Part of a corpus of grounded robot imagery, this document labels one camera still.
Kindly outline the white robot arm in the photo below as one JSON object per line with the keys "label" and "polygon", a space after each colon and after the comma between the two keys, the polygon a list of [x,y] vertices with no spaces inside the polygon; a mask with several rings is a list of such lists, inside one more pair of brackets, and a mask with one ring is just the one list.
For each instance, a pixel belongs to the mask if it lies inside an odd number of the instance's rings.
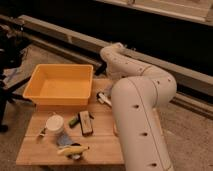
{"label": "white robot arm", "polygon": [[154,109],[174,98],[176,80],[155,65],[125,56],[124,50],[114,43],[102,48],[100,56],[113,80],[112,113],[126,171],[174,171]]}

